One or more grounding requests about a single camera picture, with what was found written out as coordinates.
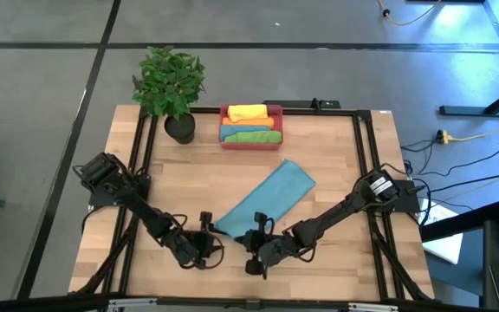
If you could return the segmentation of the yellow microfiber towel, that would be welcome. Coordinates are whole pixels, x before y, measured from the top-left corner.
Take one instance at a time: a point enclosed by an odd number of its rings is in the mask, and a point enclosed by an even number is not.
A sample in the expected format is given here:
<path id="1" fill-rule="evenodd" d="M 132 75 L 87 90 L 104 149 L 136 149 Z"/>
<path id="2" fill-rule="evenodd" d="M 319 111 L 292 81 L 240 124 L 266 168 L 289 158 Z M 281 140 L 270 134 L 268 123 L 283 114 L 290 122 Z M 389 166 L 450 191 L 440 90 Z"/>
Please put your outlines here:
<path id="1" fill-rule="evenodd" d="M 227 114 L 232 122 L 269 117 L 267 106 L 264 104 L 228 106 Z"/>

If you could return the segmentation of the black aluminium table frame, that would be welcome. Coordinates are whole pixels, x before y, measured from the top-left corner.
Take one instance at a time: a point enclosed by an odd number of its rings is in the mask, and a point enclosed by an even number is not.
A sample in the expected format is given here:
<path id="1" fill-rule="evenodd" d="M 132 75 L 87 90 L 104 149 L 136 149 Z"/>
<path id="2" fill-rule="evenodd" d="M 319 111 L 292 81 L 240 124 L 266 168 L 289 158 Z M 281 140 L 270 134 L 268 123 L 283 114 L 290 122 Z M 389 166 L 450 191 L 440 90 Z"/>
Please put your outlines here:
<path id="1" fill-rule="evenodd" d="M 159 129 L 153 136 L 148 171 L 149 203 L 181 215 L 196 229 L 202 211 L 222 217 L 260 184 L 283 160 L 300 165 L 316 182 L 277 228 L 314 217 L 341 201 L 353 182 L 376 163 L 402 178 L 403 157 L 389 111 L 296 110 L 284 114 L 284 142 L 276 151 L 225 150 L 218 141 L 220 111 L 196 107 L 196 137 L 180 145 Z M 244 247 L 224 240 L 210 270 L 184 270 L 171 252 L 139 229 L 128 263 L 126 294 L 157 298 L 158 304 L 266 308 L 340 309 L 346 302 L 379 300 L 373 249 L 365 213 L 352 215 L 327 231 L 315 258 L 284 260 L 267 278 L 247 275 Z"/>

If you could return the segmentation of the teal microfiber towel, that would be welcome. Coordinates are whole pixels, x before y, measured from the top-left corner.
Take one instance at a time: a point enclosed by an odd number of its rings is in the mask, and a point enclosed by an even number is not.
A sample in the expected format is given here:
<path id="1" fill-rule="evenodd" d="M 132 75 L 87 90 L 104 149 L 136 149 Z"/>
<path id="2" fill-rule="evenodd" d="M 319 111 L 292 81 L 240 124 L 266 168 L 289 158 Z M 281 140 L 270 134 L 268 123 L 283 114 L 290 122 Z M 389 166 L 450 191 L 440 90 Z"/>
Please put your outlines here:
<path id="1" fill-rule="evenodd" d="M 269 128 L 266 126 L 221 125 L 219 130 L 219 139 L 221 142 L 223 142 L 226 137 L 234 135 L 236 133 L 258 132 L 258 131 L 268 131 L 268 130 Z"/>
<path id="2" fill-rule="evenodd" d="M 231 238 L 256 230 L 255 214 L 261 212 L 278 222 L 316 182 L 294 161 L 285 159 L 261 184 L 215 223 Z"/>

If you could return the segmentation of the white flat box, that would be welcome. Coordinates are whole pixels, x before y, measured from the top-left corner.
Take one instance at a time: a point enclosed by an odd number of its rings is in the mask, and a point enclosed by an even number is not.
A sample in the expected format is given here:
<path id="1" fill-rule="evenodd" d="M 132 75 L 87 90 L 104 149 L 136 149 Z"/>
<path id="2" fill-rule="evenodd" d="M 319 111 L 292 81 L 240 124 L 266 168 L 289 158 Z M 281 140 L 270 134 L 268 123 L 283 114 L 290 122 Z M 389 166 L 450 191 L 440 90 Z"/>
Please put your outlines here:
<path id="1" fill-rule="evenodd" d="M 445 208 L 437 202 L 432 202 L 431 204 L 433 205 L 433 208 L 430 210 L 429 216 L 424 223 L 425 225 L 436 223 L 437 221 L 446 218 L 453 218 L 457 215 L 454 211 Z M 424 250 L 432 255 L 439 257 L 446 262 L 458 264 L 462 241 L 463 235 L 455 234 L 450 237 L 439 238 L 429 242 L 424 241 L 422 245 Z"/>

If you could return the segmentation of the pink translucent plastic basket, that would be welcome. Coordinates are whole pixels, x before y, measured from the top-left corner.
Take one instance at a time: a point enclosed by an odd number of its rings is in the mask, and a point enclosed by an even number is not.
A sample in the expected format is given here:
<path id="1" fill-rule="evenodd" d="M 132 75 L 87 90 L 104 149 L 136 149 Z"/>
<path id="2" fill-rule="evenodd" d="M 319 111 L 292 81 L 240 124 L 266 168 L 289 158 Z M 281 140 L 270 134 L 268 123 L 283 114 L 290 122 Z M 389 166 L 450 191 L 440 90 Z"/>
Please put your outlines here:
<path id="1" fill-rule="evenodd" d="M 222 118 L 223 117 L 229 117 L 227 114 L 228 106 L 233 106 L 233 105 L 223 105 L 220 108 L 220 123 L 219 123 L 219 130 L 220 126 L 222 124 Z M 282 134 L 282 107 L 279 105 L 266 105 L 268 109 L 268 114 L 270 118 L 273 118 L 275 121 L 274 127 L 270 129 L 269 131 L 277 131 Z M 225 143 L 221 142 L 219 139 L 219 143 L 223 149 L 228 149 L 228 150 L 265 150 L 265 151 L 275 151 L 278 150 L 282 142 L 279 144 L 232 144 L 232 143 Z"/>

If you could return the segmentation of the silver aluminium bracket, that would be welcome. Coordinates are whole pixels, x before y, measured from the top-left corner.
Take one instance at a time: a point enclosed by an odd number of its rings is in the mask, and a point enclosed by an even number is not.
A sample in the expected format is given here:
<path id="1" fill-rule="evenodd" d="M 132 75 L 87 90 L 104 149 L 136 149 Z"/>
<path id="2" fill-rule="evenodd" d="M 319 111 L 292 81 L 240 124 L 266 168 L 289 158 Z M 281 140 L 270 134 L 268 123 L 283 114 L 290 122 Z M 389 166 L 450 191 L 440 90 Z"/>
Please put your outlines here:
<path id="1" fill-rule="evenodd" d="M 121 298 L 108 301 L 107 309 L 119 311 L 125 308 L 152 306 L 158 304 L 157 298 Z"/>
<path id="2" fill-rule="evenodd" d="M 347 308 L 348 312 L 399 312 L 397 306 L 377 304 L 377 303 L 364 303 L 364 302 L 350 302 Z"/>

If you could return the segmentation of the black office desk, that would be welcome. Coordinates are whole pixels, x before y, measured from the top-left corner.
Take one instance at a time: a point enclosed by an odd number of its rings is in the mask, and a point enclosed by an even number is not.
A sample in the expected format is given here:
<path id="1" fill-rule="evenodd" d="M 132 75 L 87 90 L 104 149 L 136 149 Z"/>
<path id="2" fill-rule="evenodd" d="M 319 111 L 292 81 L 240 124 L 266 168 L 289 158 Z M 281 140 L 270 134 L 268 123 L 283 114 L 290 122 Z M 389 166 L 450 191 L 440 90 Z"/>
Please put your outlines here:
<path id="1" fill-rule="evenodd" d="M 499 309 L 493 272 L 499 267 L 499 202 L 425 225 L 421 238 L 426 243 L 454 234 L 466 236 L 470 231 L 482 231 L 483 239 L 474 242 L 465 238 L 458 264 L 443 264 L 432 258 L 429 269 L 436 280 L 478 295 L 483 308 Z"/>

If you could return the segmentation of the orange microfiber towel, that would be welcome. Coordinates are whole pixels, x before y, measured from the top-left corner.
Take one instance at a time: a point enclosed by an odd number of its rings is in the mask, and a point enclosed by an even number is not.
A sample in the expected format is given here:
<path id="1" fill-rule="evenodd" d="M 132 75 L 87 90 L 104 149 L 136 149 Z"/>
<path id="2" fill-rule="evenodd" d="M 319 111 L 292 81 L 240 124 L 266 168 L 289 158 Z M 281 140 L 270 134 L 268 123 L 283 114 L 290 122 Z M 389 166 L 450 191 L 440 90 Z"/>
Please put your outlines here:
<path id="1" fill-rule="evenodd" d="M 272 129 L 274 127 L 275 121 L 273 118 L 262 118 L 262 119 L 249 119 L 249 120 L 238 120 L 233 121 L 229 117 L 222 118 L 222 124 L 225 126 L 248 126 L 248 127 L 267 127 Z"/>

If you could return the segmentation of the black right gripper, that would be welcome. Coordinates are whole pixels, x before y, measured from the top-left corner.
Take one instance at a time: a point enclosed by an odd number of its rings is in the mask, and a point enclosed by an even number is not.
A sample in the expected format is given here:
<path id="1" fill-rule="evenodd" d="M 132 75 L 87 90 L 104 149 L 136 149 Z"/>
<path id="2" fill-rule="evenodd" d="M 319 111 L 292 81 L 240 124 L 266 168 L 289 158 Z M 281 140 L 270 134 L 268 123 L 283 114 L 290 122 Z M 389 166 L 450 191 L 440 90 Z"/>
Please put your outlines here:
<path id="1" fill-rule="evenodd" d="M 258 211 L 254 220 L 258 224 L 257 230 L 265 235 L 265 241 L 257 253 L 250 253 L 251 259 L 246 261 L 245 272 L 251 276 L 264 277 L 267 268 L 277 265 L 287 257 L 296 257 L 297 245 L 289 231 L 283 231 L 281 235 L 265 233 L 269 221 L 266 214 Z"/>

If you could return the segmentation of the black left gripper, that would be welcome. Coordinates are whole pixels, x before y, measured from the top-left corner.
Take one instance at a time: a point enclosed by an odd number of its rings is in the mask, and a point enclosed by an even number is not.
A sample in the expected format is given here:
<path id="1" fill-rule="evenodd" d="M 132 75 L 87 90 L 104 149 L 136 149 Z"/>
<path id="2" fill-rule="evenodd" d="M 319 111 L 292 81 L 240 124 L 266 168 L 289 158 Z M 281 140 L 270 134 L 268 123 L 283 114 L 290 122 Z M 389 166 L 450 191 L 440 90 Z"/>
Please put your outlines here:
<path id="1" fill-rule="evenodd" d="M 172 254 L 180 265 L 193 265 L 199 270 L 206 270 L 207 260 L 210 257 L 201 257 L 198 250 L 197 238 L 201 232 L 212 232 L 212 213 L 202 211 L 199 217 L 200 231 L 176 230 L 172 233 Z M 219 265 L 224 259 L 224 249 L 220 252 Z"/>

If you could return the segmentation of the black bracket bar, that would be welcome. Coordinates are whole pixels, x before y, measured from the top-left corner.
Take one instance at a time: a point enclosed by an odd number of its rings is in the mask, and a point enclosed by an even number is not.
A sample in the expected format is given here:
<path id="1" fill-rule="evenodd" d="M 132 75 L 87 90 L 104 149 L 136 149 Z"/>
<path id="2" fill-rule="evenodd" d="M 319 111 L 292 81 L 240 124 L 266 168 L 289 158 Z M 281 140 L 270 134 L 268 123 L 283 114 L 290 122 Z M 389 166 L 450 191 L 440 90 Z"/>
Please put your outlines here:
<path id="1" fill-rule="evenodd" d="M 310 108 L 313 110 L 341 109 L 341 105 L 338 101 L 318 100 L 317 98 L 313 98 L 312 100 L 265 100 L 262 103 L 266 105 L 279 105 L 288 108 Z"/>

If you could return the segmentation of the artificial green potted plant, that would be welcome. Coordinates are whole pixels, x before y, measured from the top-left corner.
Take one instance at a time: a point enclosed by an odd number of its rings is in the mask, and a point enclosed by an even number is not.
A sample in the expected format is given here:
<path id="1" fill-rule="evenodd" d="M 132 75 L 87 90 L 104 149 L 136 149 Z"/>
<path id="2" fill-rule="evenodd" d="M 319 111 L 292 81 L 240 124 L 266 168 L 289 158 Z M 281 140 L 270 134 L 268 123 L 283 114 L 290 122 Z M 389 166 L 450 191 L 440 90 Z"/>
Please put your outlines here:
<path id="1" fill-rule="evenodd" d="M 191 105 L 205 91 L 205 65 L 197 56 L 165 46 L 149 47 L 139 67 L 132 99 L 151 116 L 163 117 L 165 132 L 177 143 L 191 143 L 196 128 Z"/>

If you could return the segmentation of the green microfiber towel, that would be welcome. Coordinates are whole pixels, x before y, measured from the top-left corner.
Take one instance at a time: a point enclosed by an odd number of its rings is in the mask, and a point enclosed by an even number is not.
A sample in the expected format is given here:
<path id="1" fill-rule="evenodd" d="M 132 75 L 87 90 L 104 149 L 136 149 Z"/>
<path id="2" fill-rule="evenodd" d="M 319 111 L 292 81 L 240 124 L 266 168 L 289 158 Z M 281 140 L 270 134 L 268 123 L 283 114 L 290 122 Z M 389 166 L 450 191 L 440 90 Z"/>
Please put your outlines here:
<path id="1" fill-rule="evenodd" d="M 277 131 L 238 132 L 224 138 L 225 143 L 232 144 L 279 144 L 282 134 Z"/>

